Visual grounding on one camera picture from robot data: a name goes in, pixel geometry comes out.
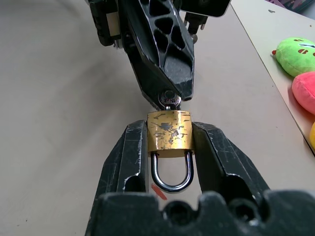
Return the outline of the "brass padlock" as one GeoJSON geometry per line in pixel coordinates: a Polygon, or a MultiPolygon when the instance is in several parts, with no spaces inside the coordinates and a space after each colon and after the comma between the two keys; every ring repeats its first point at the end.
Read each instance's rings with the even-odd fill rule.
{"type": "Polygon", "coordinates": [[[161,190],[170,194],[187,189],[194,177],[194,140],[190,112],[163,110],[148,113],[147,141],[154,183],[161,190]],[[177,185],[169,185],[161,179],[158,172],[160,158],[184,158],[186,174],[182,182],[177,185]]]}

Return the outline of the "yellow plush toy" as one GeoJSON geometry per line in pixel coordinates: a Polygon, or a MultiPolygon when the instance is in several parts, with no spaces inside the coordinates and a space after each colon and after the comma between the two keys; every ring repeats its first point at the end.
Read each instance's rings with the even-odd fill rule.
{"type": "Polygon", "coordinates": [[[313,123],[310,129],[309,139],[310,139],[310,145],[315,151],[315,122],[313,123]]]}

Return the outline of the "green plush toy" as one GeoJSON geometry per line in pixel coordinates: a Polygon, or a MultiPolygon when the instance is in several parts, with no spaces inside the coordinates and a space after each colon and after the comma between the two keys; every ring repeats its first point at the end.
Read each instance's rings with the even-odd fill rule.
{"type": "Polygon", "coordinates": [[[286,38],[272,51],[272,56],[292,77],[315,71],[315,42],[310,40],[300,37],[286,38]]]}

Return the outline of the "silver padlock key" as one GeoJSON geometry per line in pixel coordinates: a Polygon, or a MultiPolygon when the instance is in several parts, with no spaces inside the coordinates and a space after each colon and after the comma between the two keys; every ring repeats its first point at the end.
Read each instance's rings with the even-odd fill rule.
{"type": "Polygon", "coordinates": [[[180,110],[181,97],[172,90],[165,90],[158,96],[162,110],[180,110]]]}

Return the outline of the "pink plush toy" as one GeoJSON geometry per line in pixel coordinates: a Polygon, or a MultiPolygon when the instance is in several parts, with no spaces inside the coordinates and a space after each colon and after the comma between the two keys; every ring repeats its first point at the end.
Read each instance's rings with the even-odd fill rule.
{"type": "Polygon", "coordinates": [[[315,115],[315,71],[296,76],[291,89],[297,102],[315,115]]]}

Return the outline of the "purple flat item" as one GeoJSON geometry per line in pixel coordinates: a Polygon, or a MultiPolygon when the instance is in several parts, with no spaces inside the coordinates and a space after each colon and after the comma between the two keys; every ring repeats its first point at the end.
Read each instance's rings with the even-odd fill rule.
{"type": "Polygon", "coordinates": [[[286,8],[293,12],[300,12],[314,0],[266,0],[270,3],[286,8]]]}

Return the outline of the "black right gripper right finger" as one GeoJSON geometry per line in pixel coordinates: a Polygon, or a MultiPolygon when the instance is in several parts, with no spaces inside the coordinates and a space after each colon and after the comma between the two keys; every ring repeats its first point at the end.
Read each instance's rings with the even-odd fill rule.
{"type": "Polygon", "coordinates": [[[260,204],[269,186],[249,157],[212,124],[193,122],[192,130],[201,191],[215,191],[227,203],[246,199],[260,204]]]}

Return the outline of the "beige board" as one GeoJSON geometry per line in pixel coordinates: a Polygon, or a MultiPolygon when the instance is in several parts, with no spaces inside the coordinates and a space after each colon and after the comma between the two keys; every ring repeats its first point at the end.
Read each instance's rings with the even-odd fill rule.
{"type": "Polygon", "coordinates": [[[303,140],[309,144],[315,116],[302,108],[294,98],[291,90],[293,77],[282,69],[272,56],[272,51],[289,37],[297,36],[315,42],[315,20],[266,0],[232,0],[231,6],[288,107],[303,140]]]}

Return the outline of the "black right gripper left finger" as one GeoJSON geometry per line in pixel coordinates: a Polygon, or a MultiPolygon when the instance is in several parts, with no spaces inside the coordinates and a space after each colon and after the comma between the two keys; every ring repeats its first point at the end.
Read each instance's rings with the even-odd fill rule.
{"type": "Polygon", "coordinates": [[[110,192],[148,192],[147,122],[127,125],[106,158],[97,186],[97,196],[110,192]]]}

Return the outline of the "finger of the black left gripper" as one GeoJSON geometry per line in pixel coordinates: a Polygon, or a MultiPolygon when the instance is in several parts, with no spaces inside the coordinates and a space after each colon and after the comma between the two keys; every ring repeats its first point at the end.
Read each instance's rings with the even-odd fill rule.
{"type": "Polygon", "coordinates": [[[144,61],[136,46],[130,27],[126,27],[124,50],[128,56],[143,97],[154,107],[161,108],[158,96],[165,90],[172,90],[161,75],[144,61]]]}
{"type": "Polygon", "coordinates": [[[194,47],[171,0],[124,0],[141,57],[183,101],[193,97],[194,47]]]}

